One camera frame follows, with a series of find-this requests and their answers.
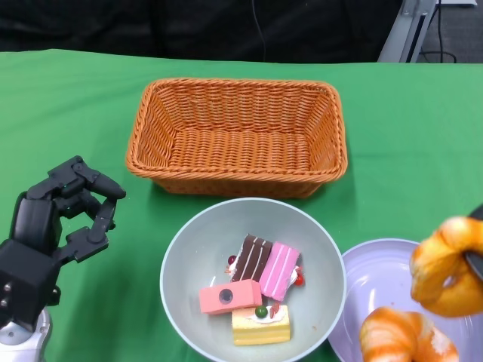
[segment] yellow cake slice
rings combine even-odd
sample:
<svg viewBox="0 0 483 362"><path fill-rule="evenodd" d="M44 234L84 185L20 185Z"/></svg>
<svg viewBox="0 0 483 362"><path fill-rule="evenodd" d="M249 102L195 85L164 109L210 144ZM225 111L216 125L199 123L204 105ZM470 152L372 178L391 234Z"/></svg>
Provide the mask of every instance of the yellow cake slice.
<svg viewBox="0 0 483 362"><path fill-rule="evenodd" d="M235 345L267 345L290 341L288 308L280 305L278 312L270 318L258 318L255 308L236 309L232 312L233 340Z"/></svg>

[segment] green candy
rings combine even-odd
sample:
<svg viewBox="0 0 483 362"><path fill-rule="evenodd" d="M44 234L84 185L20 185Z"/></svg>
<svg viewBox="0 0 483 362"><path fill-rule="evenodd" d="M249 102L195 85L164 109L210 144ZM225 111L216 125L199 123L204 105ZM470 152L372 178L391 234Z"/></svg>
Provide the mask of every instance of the green candy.
<svg viewBox="0 0 483 362"><path fill-rule="evenodd" d="M260 307L255 308L255 315L258 318L265 318L268 315L269 311L265 305L261 305Z"/></svg>

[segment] pink cake slice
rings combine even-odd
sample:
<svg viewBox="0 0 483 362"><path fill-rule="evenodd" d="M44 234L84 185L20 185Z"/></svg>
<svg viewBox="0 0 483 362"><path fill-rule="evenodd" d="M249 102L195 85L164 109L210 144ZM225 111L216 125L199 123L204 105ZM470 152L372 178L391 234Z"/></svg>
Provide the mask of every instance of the pink cake slice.
<svg viewBox="0 0 483 362"><path fill-rule="evenodd" d="M199 306L202 313L222 314L260 305L262 305L260 285L251 279L215 285L199 291Z"/></svg>
<svg viewBox="0 0 483 362"><path fill-rule="evenodd" d="M293 247L281 243L273 244L260 278L260 288L264 296L279 302L284 300L299 255L299 251Z"/></svg>

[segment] croissant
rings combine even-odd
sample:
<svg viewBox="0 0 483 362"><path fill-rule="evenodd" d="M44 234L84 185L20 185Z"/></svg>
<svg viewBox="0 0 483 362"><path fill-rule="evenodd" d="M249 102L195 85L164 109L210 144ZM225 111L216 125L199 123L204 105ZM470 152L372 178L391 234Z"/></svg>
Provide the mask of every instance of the croissant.
<svg viewBox="0 0 483 362"><path fill-rule="evenodd" d="M483 254L483 222L468 217L445 221L411 256L411 297L443 317L483 311L483 282L463 253Z"/></svg>
<svg viewBox="0 0 483 362"><path fill-rule="evenodd" d="M378 308L359 341L364 362L459 362L453 342L421 313Z"/></svg>

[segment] toy croissant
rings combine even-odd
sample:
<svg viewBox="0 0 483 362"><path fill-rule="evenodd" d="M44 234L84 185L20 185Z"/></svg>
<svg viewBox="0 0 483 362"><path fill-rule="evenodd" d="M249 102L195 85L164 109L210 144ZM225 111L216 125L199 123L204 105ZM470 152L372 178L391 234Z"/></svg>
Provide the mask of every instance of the toy croissant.
<svg viewBox="0 0 483 362"><path fill-rule="evenodd" d="M364 362L458 362L451 340L421 313L382 307L362 324Z"/></svg>

